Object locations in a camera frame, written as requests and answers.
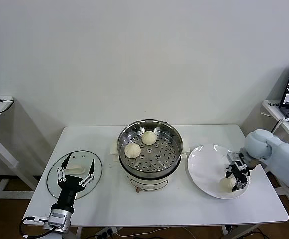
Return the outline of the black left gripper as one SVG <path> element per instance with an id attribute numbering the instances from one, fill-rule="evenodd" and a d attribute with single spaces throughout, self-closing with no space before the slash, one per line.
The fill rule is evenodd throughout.
<path id="1" fill-rule="evenodd" d="M 57 168 L 58 175 L 58 186 L 61 188 L 60 195 L 55 204 L 52 205 L 51 210 L 60 209 L 68 212 L 74 211 L 74 201 L 76 194 L 83 191 L 83 187 L 87 186 L 92 180 L 94 180 L 94 163 L 95 160 L 92 160 L 90 169 L 85 178 L 80 178 L 76 176 L 68 175 L 66 176 L 65 170 L 68 166 L 69 160 L 71 158 L 71 153 L 64 159 L 61 166 Z"/>

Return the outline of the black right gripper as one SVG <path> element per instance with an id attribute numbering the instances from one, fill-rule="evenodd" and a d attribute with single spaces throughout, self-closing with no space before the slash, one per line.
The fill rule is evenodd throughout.
<path id="1" fill-rule="evenodd" d="M 229 164 L 226 167 L 225 177 L 229 178 L 232 174 L 236 179 L 236 183 L 232 188 L 233 192 L 242 190 L 248 186 L 248 177 L 250 176 L 250 170 L 248 167 L 239 170 L 237 167 L 232 167 L 232 165 Z"/>

